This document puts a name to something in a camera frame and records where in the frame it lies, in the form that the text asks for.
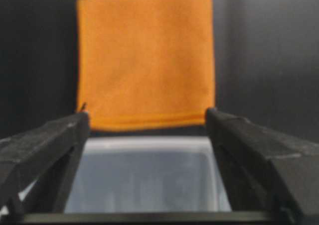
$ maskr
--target black bar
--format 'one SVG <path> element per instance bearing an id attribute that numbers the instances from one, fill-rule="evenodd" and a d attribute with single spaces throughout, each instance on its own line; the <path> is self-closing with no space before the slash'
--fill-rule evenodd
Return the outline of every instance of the black bar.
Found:
<path id="1" fill-rule="evenodd" d="M 26 214 L 3 216 L 15 224 L 288 224 L 284 214 L 267 212 L 144 213 L 144 214 Z"/>

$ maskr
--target microfiber cloth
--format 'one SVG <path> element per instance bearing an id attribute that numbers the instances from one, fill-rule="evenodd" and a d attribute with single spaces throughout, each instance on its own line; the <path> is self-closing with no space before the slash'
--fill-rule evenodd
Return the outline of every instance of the microfiber cloth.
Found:
<path id="1" fill-rule="evenodd" d="M 79 84 L 91 127 L 204 123 L 214 106 L 212 0 L 77 0 Z"/>

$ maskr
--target black wall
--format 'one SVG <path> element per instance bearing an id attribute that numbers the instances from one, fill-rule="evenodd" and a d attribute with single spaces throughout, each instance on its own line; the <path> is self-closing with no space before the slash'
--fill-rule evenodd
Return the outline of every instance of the black wall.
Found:
<path id="1" fill-rule="evenodd" d="M 71 114 L 76 0 L 0 0 L 0 138 Z M 214 0 L 217 106 L 319 142 L 319 0 Z"/>

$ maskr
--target white container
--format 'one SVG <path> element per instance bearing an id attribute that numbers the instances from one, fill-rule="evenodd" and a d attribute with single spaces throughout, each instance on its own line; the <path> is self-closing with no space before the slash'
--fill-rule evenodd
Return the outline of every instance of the white container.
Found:
<path id="1" fill-rule="evenodd" d="M 207 137 L 88 139 L 66 213 L 229 211 Z"/>

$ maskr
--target plastic container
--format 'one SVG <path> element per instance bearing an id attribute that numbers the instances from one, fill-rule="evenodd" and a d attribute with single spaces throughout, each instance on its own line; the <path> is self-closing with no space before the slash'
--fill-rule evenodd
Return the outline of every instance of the plastic container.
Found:
<path id="1" fill-rule="evenodd" d="M 206 137 L 90 138 L 66 213 L 229 211 Z"/>

